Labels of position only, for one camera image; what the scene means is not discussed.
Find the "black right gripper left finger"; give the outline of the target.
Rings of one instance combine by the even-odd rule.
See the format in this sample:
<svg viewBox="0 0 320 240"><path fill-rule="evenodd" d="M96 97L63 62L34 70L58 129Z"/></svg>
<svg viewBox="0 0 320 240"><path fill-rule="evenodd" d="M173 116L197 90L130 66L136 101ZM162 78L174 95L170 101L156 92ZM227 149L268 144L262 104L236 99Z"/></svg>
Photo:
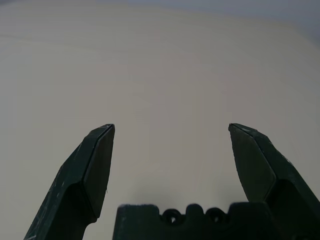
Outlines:
<svg viewBox="0 0 320 240"><path fill-rule="evenodd" d="M115 126L93 129L58 170L26 240L81 240L101 215L111 170Z"/></svg>

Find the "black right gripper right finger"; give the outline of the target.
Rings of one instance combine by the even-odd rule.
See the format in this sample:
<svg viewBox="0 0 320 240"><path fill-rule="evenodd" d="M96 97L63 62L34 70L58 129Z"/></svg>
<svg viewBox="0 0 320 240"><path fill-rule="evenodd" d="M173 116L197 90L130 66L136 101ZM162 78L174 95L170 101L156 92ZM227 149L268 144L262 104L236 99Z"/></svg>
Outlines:
<svg viewBox="0 0 320 240"><path fill-rule="evenodd" d="M286 240L320 238L320 202L293 164L258 130L228 127L237 174L249 202L265 203Z"/></svg>

